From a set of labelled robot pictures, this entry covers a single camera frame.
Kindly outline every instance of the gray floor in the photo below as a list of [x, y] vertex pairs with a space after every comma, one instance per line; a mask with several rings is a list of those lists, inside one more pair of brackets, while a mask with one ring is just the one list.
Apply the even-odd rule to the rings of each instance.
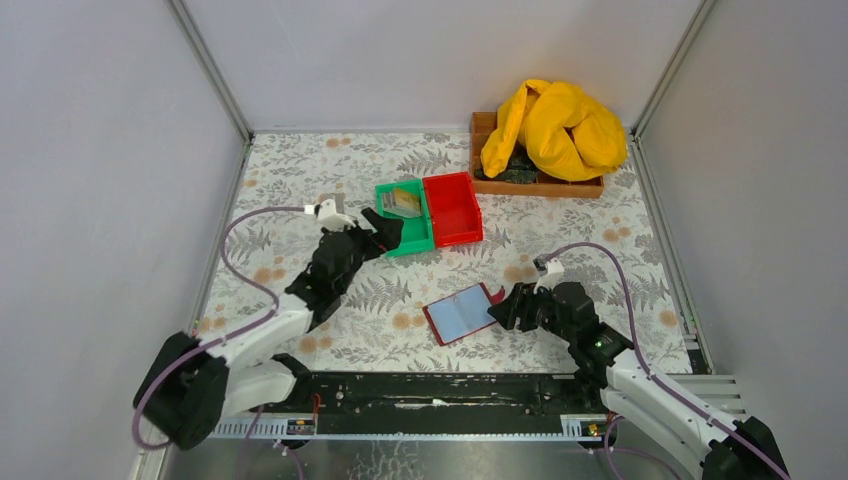
[[[269, 441], [251, 441], [243, 458], [245, 474], [237, 476], [241, 440], [207, 440], [188, 452], [171, 455], [165, 479], [287, 480], [297, 479], [291, 458]], [[636, 428], [624, 424], [622, 446], [648, 450], [671, 459]], [[456, 480], [456, 479], [613, 479], [602, 453], [589, 455], [566, 442], [370, 442], [313, 441], [297, 451], [309, 480]], [[615, 454], [628, 480], [672, 478], [652, 463]], [[673, 465], [685, 480], [683, 467]]]

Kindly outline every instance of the white wall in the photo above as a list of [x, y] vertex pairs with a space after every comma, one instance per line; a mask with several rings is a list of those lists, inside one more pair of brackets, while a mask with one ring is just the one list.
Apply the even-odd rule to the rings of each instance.
[[698, 0], [190, 0], [255, 129], [467, 128], [530, 77], [631, 125]]
[[845, 478], [848, 5], [721, 2], [645, 143], [723, 371], [794, 478]]
[[4, 1], [0, 58], [0, 478], [126, 478], [241, 141], [164, 1]]

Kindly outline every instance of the brown wooden crate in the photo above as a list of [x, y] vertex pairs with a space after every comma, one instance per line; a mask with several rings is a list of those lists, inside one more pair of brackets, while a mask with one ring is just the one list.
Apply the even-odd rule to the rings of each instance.
[[497, 114], [475, 112], [471, 116], [471, 162], [469, 173], [474, 191], [493, 195], [530, 195], [538, 197], [598, 198], [604, 192], [604, 177], [585, 182], [568, 182], [539, 172], [538, 183], [520, 185], [474, 178], [474, 170], [482, 165], [480, 154], [497, 125]]

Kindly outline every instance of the robotic arm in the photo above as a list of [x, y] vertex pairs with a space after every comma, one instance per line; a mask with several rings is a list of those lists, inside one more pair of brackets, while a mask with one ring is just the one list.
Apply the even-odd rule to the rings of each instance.
[[[740, 422], [704, 403], [663, 373], [643, 368], [633, 343], [601, 322], [592, 299], [576, 282], [560, 282], [564, 271], [556, 260], [535, 260], [541, 278], [517, 283], [489, 314], [507, 330], [542, 328], [569, 343], [578, 365], [575, 377], [600, 391], [611, 411], [628, 418], [669, 451], [692, 474], [704, 480], [780, 478], [749, 448], [743, 438], [783, 472], [786, 465], [769, 428], [756, 417]], [[706, 412], [706, 418], [687, 405]], [[718, 425], [733, 426], [736, 435]]]
[[193, 355], [152, 392], [141, 412], [181, 449], [190, 449], [214, 430], [222, 416], [289, 397], [302, 365], [292, 358], [275, 359], [288, 339], [302, 335], [338, 309], [343, 295], [362, 264], [398, 247], [403, 221], [388, 219], [370, 208], [362, 215], [376, 231], [364, 229], [336, 211], [335, 201], [307, 206], [322, 226], [312, 261], [279, 297], [276, 315], [251, 328], [263, 313], [228, 325], [225, 330], [191, 338], [172, 335], [153, 362], [133, 400], [140, 403], [154, 381], [185, 355], [201, 345], [212, 346]]

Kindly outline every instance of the notebook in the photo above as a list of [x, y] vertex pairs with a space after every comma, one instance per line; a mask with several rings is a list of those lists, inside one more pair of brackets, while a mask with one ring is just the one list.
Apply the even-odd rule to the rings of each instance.
[[491, 306], [489, 291], [485, 285], [478, 283], [427, 305], [424, 315], [439, 345], [447, 345], [495, 323], [495, 319], [486, 312]]

